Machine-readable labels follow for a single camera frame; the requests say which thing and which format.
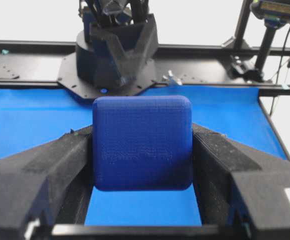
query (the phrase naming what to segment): screw hole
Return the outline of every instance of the screw hole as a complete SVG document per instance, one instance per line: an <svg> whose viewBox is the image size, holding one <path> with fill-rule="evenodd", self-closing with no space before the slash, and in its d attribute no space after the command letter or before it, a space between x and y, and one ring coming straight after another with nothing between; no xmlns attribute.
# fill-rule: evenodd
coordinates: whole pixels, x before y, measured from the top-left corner
<svg viewBox="0 0 290 240"><path fill-rule="evenodd" d="M107 94L109 91L108 91L106 88L102 88L102 89L100 90L100 92L101 92L102 94Z"/></svg>

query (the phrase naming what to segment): black pole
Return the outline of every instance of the black pole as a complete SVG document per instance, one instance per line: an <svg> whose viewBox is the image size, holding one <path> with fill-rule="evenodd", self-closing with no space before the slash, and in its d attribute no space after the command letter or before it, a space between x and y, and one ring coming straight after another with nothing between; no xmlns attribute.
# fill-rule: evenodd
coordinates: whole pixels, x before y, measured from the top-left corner
<svg viewBox="0 0 290 240"><path fill-rule="evenodd" d="M239 15L239 19L238 19L238 23L237 23L237 27L235 31L235 44L234 44L235 50L241 49L243 45L243 39L244 39L247 23L249 21L249 17L251 13L250 6L252 2L253 0L244 0L241 6L240 15Z"/></svg>
<svg viewBox="0 0 290 240"><path fill-rule="evenodd" d="M131 7L131 14L133 16L133 21L135 24L144 22L146 20L146 15L144 13L143 4L140 0L131 0L130 7Z"/></svg>
<svg viewBox="0 0 290 240"><path fill-rule="evenodd" d="M273 27L266 27L266 32L261 43L257 60L255 63L255 68L261 73L263 71L266 59L271 51L271 45L274 40L276 29Z"/></svg>

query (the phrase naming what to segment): wire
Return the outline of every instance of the wire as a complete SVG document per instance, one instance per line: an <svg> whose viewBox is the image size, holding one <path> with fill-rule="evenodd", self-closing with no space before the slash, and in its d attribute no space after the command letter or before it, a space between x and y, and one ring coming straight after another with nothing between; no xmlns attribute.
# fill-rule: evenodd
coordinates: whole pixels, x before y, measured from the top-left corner
<svg viewBox="0 0 290 240"><path fill-rule="evenodd" d="M281 67L281 68L284 67L288 62L289 62L289 59L286 60L282 65L280 65L280 67ZM277 75L278 72L279 72L279 71L276 71L276 72L274 73L274 75L271 76L271 78L269 78L268 80L273 80L273 78Z"/></svg>
<svg viewBox="0 0 290 240"><path fill-rule="evenodd" d="M279 83L280 71L281 71L281 68L282 68L282 62L283 62L284 52L285 52L285 48L286 48L286 44L287 44L287 40L289 39L289 36L290 36L290 25L289 25L289 29L288 29L287 34L286 34L286 37L285 37L283 49L281 51L281 56L280 56L280 61L279 61L278 70L277 70L277 76L276 76L276 82L275 82L276 85ZM269 116L272 116L273 115L275 99L276 98L273 97L273 101L271 103L271 108L270 108Z"/></svg>
<svg viewBox="0 0 290 240"><path fill-rule="evenodd" d="M287 83L287 79L288 79L289 72L290 72L290 68L287 68L287 72L286 72L286 76L285 76L284 84ZM277 105L279 104L279 101L280 101L280 97L278 96L277 99L276 99L275 106L273 107L272 114L275 112L276 107L277 107Z"/></svg>

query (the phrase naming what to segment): blue cube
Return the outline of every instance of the blue cube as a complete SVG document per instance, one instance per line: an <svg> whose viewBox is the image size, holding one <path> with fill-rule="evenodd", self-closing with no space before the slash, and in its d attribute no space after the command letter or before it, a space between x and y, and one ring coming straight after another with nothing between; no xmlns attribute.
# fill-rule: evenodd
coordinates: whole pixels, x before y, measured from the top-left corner
<svg viewBox="0 0 290 240"><path fill-rule="evenodd" d="M94 101L93 175L101 191L186 189L192 149L192 109L184 96Z"/></svg>

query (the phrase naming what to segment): black mounting plate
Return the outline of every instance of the black mounting plate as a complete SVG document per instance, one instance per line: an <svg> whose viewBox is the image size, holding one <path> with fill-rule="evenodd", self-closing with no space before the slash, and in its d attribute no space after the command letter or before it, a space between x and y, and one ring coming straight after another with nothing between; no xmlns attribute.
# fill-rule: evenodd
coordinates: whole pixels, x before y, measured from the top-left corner
<svg viewBox="0 0 290 240"><path fill-rule="evenodd" d="M101 88L94 87L78 77L76 53L72 53L62 60L57 81L83 99L96 99L104 96L138 95L157 83L157 75L155 61L149 59L136 81L120 88L106 89L107 93L102 93Z"/></svg>

